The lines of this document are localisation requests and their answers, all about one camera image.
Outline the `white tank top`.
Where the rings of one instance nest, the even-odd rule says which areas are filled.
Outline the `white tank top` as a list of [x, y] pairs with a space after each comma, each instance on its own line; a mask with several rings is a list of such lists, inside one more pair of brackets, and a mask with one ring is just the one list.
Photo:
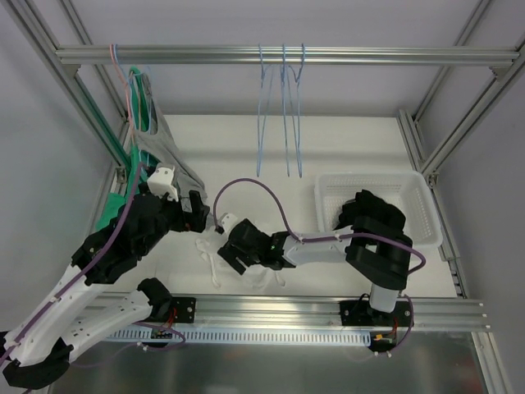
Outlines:
[[263, 293], [270, 286], [285, 288], [285, 279], [276, 271], [255, 265], [238, 274], [222, 257], [218, 250], [226, 243], [226, 237], [212, 227], [205, 230], [195, 241], [195, 247], [203, 261], [209, 264], [211, 282], [219, 291], [232, 290], [235, 286], [241, 290]]

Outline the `black tank top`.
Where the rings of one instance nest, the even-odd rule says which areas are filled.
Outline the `black tank top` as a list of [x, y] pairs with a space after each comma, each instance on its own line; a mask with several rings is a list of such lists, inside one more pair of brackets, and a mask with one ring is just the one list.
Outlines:
[[361, 190], [342, 205], [335, 230], [350, 227], [354, 232], [396, 239], [404, 236], [405, 223], [400, 209], [369, 190]]

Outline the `blue hanger of white top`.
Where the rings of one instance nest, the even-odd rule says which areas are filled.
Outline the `blue hanger of white top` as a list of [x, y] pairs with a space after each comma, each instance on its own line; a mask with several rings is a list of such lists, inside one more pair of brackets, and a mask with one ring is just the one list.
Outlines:
[[263, 162], [263, 146], [266, 133], [267, 116], [269, 112], [272, 87], [274, 81], [273, 65], [267, 65], [264, 62], [264, 55], [262, 45], [258, 45], [259, 64], [260, 64], [260, 86], [258, 94], [257, 106], [257, 161], [256, 161], [256, 177], [260, 177]]

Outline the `blue hanger of black top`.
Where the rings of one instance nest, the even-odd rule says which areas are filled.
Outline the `blue hanger of black top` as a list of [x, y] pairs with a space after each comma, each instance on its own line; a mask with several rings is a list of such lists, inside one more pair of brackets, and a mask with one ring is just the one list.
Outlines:
[[286, 168], [286, 175], [290, 177], [291, 171], [290, 171], [290, 141], [289, 141], [289, 133], [288, 133], [288, 113], [287, 113], [287, 99], [288, 95], [286, 93], [286, 89], [288, 87], [288, 66], [286, 63], [286, 47], [285, 44], [281, 45], [282, 54], [281, 54], [281, 71], [280, 71], [280, 78], [281, 78], [281, 114], [282, 114], [282, 121], [283, 121], [283, 133], [284, 133], [284, 146], [285, 146], [285, 168]]

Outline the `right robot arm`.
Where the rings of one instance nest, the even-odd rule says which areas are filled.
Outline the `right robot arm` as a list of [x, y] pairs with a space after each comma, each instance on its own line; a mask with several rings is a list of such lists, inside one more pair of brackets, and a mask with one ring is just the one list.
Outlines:
[[394, 318], [412, 254], [412, 241], [401, 230], [360, 217], [353, 226], [335, 231], [268, 235], [247, 218], [240, 220], [231, 213], [219, 220], [218, 228], [226, 243], [217, 253], [238, 274], [253, 266], [281, 271], [309, 263], [347, 263], [372, 284], [367, 318], [378, 326]]

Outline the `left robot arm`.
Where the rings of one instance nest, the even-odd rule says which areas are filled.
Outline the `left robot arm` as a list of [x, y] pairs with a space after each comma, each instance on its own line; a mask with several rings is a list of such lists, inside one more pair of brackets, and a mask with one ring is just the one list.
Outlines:
[[182, 199], [143, 190], [85, 239], [50, 295], [19, 327], [2, 332], [1, 367], [9, 386], [44, 388], [111, 333], [135, 322], [173, 317], [171, 293], [157, 278], [142, 280], [136, 290], [90, 318], [80, 313], [169, 232], [203, 232], [210, 208], [196, 190], [189, 192], [188, 202], [184, 210]]

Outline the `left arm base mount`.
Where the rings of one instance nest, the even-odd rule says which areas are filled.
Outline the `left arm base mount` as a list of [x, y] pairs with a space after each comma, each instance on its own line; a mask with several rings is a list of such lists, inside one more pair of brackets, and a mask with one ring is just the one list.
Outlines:
[[146, 323], [156, 323], [162, 327], [173, 328], [176, 324], [192, 324], [195, 320], [196, 313], [195, 297], [175, 296], [171, 299], [167, 311], [157, 317], [149, 317]]

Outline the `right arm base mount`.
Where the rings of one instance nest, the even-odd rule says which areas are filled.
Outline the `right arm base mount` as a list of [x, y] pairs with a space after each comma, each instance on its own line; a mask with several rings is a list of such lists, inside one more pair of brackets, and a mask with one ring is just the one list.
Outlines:
[[355, 300], [338, 303], [341, 324], [344, 327], [408, 328], [413, 323], [413, 313], [407, 300], [397, 301], [392, 312], [381, 312], [371, 307], [368, 294]]

